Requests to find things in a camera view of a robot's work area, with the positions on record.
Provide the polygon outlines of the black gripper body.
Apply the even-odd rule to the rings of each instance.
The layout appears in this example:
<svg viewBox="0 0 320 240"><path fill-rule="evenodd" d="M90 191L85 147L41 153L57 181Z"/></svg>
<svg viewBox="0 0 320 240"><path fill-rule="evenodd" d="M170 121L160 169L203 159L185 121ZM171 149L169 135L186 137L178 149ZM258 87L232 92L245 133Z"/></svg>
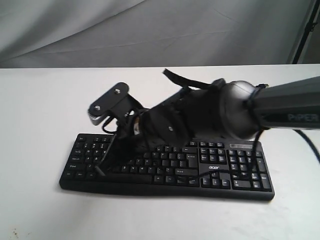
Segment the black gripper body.
<svg viewBox="0 0 320 240"><path fill-rule="evenodd" d="M193 139L223 138L219 97L216 87L182 88L151 109L130 116L119 129L119 142L132 150L146 150L164 144L182 147Z"/></svg>

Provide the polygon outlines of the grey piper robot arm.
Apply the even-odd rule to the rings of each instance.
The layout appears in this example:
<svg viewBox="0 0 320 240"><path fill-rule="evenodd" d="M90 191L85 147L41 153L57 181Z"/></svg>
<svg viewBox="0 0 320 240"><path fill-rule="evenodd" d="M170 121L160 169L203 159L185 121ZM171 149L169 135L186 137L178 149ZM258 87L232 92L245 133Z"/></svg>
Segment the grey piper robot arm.
<svg viewBox="0 0 320 240"><path fill-rule="evenodd" d="M143 107L123 82L90 105L94 125L117 124L97 165L101 175L159 145L183 147L194 139L213 138L257 141L268 129L301 133L320 127L319 77L269 87L222 78L204 83L169 70L164 74L180 90L152 108Z"/></svg>

